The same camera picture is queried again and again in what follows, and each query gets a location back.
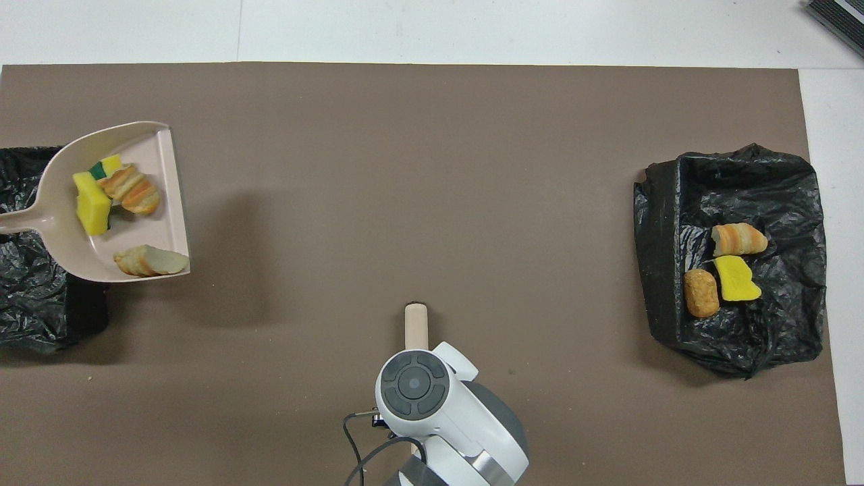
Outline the brown peanut shaped bread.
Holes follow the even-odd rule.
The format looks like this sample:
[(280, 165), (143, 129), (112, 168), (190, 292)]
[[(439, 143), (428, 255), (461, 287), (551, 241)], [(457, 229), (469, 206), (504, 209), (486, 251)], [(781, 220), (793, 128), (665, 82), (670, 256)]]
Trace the brown peanut shaped bread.
[(703, 269), (683, 274), (683, 296), (689, 314), (695, 318), (712, 317), (721, 307), (716, 279)]

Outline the dark ridged panel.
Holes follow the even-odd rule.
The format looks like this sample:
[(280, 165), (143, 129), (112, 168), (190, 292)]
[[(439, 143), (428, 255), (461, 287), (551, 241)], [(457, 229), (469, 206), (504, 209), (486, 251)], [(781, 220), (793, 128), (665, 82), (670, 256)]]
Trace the dark ridged panel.
[(803, 8), (864, 59), (864, 0), (806, 0)]

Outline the beige hand brush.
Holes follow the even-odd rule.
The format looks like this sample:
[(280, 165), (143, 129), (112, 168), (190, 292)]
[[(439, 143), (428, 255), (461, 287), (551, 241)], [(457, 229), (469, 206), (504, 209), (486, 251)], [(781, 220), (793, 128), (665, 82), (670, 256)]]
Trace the beige hand brush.
[(409, 302), (404, 308), (405, 350), (429, 350), (428, 307), (423, 302)]

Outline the embossed yellow sponge piece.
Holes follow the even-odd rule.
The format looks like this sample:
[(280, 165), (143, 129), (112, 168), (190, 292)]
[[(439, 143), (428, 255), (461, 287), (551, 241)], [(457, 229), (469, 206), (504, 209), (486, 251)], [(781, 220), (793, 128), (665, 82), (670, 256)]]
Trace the embossed yellow sponge piece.
[(111, 198), (90, 172), (75, 173), (73, 181), (78, 191), (75, 212), (84, 233), (90, 236), (106, 233), (110, 227)]

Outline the brown table mat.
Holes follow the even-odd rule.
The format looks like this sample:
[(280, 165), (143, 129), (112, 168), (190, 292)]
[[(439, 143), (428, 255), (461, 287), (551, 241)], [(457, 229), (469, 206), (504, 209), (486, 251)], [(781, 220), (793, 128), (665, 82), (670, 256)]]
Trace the brown table mat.
[(191, 274), (111, 323), (0, 351), (0, 486), (328, 486), (402, 308), (527, 429), (525, 486), (844, 483), (829, 350), (722, 379), (658, 344), (644, 168), (751, 142), (808, 158), (780, 69), (7, 65), (0, 147), (169, 124)]

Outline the black bag lined pink bin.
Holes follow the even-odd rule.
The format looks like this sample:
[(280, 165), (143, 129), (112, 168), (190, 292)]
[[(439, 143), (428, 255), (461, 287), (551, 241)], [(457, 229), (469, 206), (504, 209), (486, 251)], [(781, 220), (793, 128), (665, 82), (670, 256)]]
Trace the black bag lined pink bin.
[[(0, 148), (0, 215), (27, 209), (58, 146)], [(109, 286), (59, 265), (34, 231), (0, 234), (0, 348), (52, 354), (110, 323)]]

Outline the striped croissant piece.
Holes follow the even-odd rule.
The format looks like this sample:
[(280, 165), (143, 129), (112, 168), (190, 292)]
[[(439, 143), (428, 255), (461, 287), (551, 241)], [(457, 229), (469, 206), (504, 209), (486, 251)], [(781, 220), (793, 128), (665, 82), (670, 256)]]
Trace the striped croissant piece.
[(157, 186), (135, 164), (128, 164), (111, 176), (96, 180), (96, 183), (109, 198), (132, 213), (151, 215), (160, 206)]
[(188, 256), (163, 250), (154, 246), (141, 245), (115, 252), (114, 263), (123, 273), (135, 277), (158, 277), (179, 274), (188, 267)]
[(715, 243), (713, 257), (740, 256), (764, 252), (768, 238), (749, 223), (728, 223), (714, 225), (711, 239)]

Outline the green and yellow sponge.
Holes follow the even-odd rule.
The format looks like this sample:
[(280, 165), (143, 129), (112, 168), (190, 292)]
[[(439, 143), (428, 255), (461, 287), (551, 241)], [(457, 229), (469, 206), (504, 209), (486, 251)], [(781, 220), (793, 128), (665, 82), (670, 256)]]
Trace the green and yellow sponge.
[(88, 172), (94, 179), (102, 180), (105, 178), (110, 178), (118, 170), (121, 170), (123, 168), (124, 164), (122, 162), (120, 154), (114, 154), (112, 156), (105, 157), (99, 160), (99, 162), (93, 164), (93, 166), (90, 167)]

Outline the plain yellow sponge piece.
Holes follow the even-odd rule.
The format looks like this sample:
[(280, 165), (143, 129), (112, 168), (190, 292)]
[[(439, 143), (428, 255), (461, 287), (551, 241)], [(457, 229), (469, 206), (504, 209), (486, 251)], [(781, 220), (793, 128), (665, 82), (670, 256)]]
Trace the plain yellow sponge piece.
[(753, 272), (743, 258), (724, 255), (713, 260), (721, 280), (721, 296), (728, 302), (753, 301), (762, 295), (762, 289), (753, 281)]

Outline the beige plastic dustpan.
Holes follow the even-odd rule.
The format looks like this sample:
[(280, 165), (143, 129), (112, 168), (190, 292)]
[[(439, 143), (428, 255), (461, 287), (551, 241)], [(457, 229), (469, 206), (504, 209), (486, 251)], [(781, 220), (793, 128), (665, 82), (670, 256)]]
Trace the beige plastic dustpan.
[[(154, 182), (161, 202), (149, 216), (116, 219), (103, 235), (84, 233), (76, 216), (73, 175), (104, 157), (120, 155)], [(47, 252), (68, 273), (93, 282), (121, 283), (135, 277), (120, 270), (113, 255), (149, 245), (190, 254), (181, 180), (169, 124), (136, 121), (81, 136), (65, 145), (47, 164), (34, 202), (21, 211), (0, 213), (0, 234), (34, 231)]]

